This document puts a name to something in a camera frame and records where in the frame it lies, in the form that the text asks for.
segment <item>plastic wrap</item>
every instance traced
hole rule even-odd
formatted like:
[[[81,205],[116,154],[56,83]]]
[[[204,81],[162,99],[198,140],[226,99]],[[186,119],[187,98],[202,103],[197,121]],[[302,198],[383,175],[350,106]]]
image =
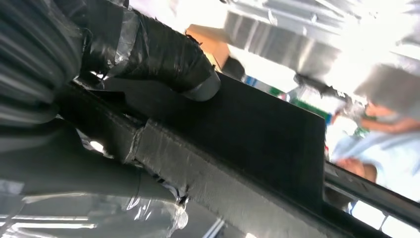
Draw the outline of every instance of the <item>plastic wrap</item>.
[[[0,193],[0,234],[14,238],[168,238],[188,222],[174,203],[89,193]]]
[[[185,93],[214,78],[198,42],[115,0],[55,0],[63,13],[89,30],[84,71],[136,80],[156,80]]]
[[[82,31],[48,0],[4,0],[0,15],[0,125],[48,122],[56,92],[80,71]]]

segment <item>wrapped pipe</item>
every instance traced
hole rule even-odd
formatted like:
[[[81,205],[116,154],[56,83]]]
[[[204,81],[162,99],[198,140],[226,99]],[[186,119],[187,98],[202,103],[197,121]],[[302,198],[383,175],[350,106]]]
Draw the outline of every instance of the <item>wrapped pipe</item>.
[[[68,19],[88,29],[83,71],[159,81],[196,101],[220,88],[199,43],[117,0],[55,0]]]

